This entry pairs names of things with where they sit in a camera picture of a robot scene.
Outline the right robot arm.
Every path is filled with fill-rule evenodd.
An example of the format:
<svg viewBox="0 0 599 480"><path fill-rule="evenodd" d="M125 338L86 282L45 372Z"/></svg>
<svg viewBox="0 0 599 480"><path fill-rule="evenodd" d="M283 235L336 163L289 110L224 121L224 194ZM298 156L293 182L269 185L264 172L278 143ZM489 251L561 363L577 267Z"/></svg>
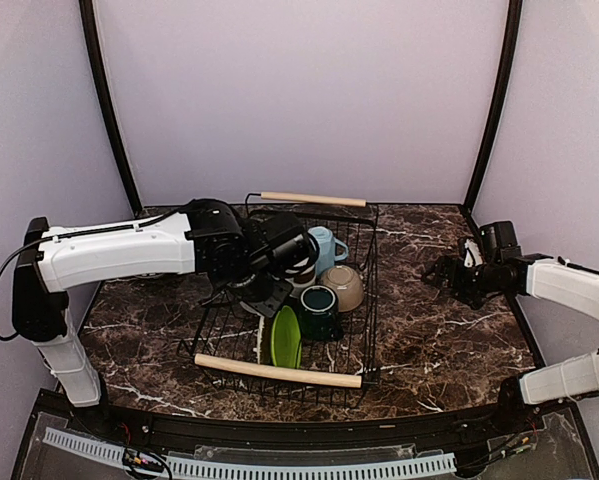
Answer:
<svg viewBox="0 0 599 480"><path fill-rule="evenodd" d="M599 272L561 257L537 254L468 265L444 255L424 271L422 280L473 309L494 296L512 294L559 305L599 322ZM528 405L599 394L599 348L525 373L513 383L519 396L507 396L489 413L490 426L500 434L513 432L526 420Z"/></svg>

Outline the green plate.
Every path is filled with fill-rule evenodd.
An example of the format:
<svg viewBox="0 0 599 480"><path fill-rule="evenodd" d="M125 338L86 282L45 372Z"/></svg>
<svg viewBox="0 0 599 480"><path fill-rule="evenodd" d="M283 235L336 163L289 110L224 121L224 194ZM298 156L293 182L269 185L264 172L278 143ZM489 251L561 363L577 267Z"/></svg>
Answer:
<svg viewBox="0 0 599 480"><path fill-rule="evenodd" d="M294 310L283 306L272 324L270 353L275 367L298 369L302 356L302 335Z"/></svg>

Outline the light blue faceted mug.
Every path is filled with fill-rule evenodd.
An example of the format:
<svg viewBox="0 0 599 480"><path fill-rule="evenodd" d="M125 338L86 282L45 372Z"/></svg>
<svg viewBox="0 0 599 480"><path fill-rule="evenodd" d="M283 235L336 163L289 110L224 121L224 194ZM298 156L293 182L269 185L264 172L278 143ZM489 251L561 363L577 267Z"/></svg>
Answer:
<svg viewBox="0 0 599 480"><path fill-rule="evenodd" d="M348 245L336 238L330 229L324 226L315 226L310 228L308 233L319 246L319 256L315 263L317 276L334 267L337 262L343 262L348 258Z"/></svg>

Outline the yellow waffle pattern plate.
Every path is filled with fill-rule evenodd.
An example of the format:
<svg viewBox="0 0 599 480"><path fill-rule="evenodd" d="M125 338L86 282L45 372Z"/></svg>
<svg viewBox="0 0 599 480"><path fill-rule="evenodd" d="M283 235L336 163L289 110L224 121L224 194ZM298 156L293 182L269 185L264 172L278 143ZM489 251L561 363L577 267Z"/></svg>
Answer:
<svg viewBox="0 0 599 480"><path fill-rule="evenodd" d="M261 316L259 318L259 325L256 338L256 359L258 364L271 365L271 334L272 334L273 320Z"/></svg>

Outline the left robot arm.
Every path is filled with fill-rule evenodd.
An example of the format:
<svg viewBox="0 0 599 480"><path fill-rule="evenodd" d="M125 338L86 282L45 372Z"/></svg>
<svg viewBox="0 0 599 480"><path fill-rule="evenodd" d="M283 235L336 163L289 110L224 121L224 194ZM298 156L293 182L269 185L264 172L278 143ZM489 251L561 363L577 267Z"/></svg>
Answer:
<svg viewBox="0 0 599 480"><path fill-rule="evenodd" d="M80 417L99 436L120 427L105 401L104 381L91 365L69 313L69 289L133 276L204 274L212 294L229 292L264 317L280 309L289 278L312 267L316 239L292 213L260 221L220 200L194 199L160 216L90 227L30 221L12 265L14 331L0 341L30 341Z"/></svg>

